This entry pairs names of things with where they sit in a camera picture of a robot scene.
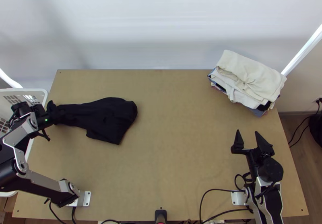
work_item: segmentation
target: floor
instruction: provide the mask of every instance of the floor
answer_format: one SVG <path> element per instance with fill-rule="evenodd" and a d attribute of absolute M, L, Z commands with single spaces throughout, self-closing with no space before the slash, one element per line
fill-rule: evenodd
<path fill-rule="evenodd" d="M 305 117 L 305 115 L 281 116 L 288 140 Z M 298 139 L 302 129 L 306 126 L 307 121 L 298 130 L 293 142 Z M 307 129 L 301 140 L 291 148 L 291 152 L 310 215 L 284 218 L 284 224 L 322 223 L 322 148 L 316 144 L 309 129 Z M 59 222 L 56 220 L 12 218 L 11 215 L 7 215 L 4 224 L 59 224 Z M 97 222 L 77 221 L 77 224 L 97 224 Z"/>

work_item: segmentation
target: white laundry basket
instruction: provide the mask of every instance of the white laundry basket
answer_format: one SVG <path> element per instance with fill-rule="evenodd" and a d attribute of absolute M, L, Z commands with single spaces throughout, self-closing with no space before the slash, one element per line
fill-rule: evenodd
<path fill-rule="evenodd" d="M 13 114 L 11 106 L 16 103 L 27 102 L 29 106 L 42 104 L 45 106 L 48 92 L 45 89 L 6 88 L 0 89 L 0 137 L 8 131 L 8 121 Z M 25 158 L 28 160 L 33 139 L 29 141 Z M 0 197 L 15 195 L 17 191 L 0 192 Z"/>

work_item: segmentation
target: wooden table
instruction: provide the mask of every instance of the wooden table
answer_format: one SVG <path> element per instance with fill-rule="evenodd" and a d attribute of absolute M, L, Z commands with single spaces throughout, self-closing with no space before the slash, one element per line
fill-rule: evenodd
<path fill-rule="evenodd" d="M 117 146 L 93 140 L 77 127 L 51 126 L 47 142 L 36 138 L 29 167 L 54 179 L 66 178 L 92 191 L 78 220 L 147 221 L 162 207 L 169 220 L 198 220 L 202 194 L 211 188 L 235 189 L 234 176 L 248 172 L 245 156 L 230 153 L 240 130 L 246 148 L 255 148 L 254 131 L 274 145 L 284 168 L 283 216 L 308 215 L 305 199 L 277 110 L 261 118 L 212 89 L 207 70 L 59 70 L 49 100 L 87 103 L 104 97 L 133 100 L 138 117 Z M 19 193 L 15 217 L 54 219 L 45 198 Z M 205 220 L 236 209 L 227 192 L 209 193 Z M 71 208 L 54 208 L 70 219 Z M 221 219 L 252 218 L 234 212 Z"/>

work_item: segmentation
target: white towel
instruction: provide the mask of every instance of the white towel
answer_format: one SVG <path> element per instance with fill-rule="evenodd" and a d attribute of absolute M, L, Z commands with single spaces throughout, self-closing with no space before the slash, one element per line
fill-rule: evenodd
<path fill-rule="evenodd" d="M 241 92 L 235 85 L 234 81 L 230 78 L 220 75 L 216 69 L 214 69 L 210 74 L 210 78 L 222 86 L 226 90 L 226 94 L 231 102 L 241 103 L 246 107 L 251 109 L 256 109 L 260 104 L 265 105 L 268 100 L 264 99 L 263 101 L 257 101 L 256 99 L 248 96 L 247 94 Z"/>
<path fill-rule="evenodd" d="M 216 69 L 232 79 L 242 92 L 258 101 L 268 99 L 274 102 L 286 81 L 278 71 L 228 50 L 223 52 Z"/>

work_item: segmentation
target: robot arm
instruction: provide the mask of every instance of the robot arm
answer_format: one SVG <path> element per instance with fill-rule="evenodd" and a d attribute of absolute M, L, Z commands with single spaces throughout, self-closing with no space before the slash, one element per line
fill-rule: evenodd
<path fill-rule="evenodd" d="M 52 125 L 42 105 L 28 106 L 26 102 L 12 106 L 14 115 L 10 129 L 0 138 L 1 191 L 25 191 L 47 197 L 58 207 L 88 206 L 90 191 L 80 191 L 66 179 L 53 180 L 29 169 L 25 159 L 28 141 L 36 136 L 49 138 L 45 128 Z"/>
<path fill-rule="evenodd" d="M 232 202 L 234 205 L 249 206 L 257 224 L 282 224 L 283 202 L 279 181 L 283 178 L 283 168 L 271 158 L 275 154 L 272 145 L 258 132 L 255 136 L 257 148 L 244 149 L 242 136 L 239 130 L 236 132 L 231 152 L 246 155 L 251 183 L 245 183 L 244 192 L 232 193 Z"/>

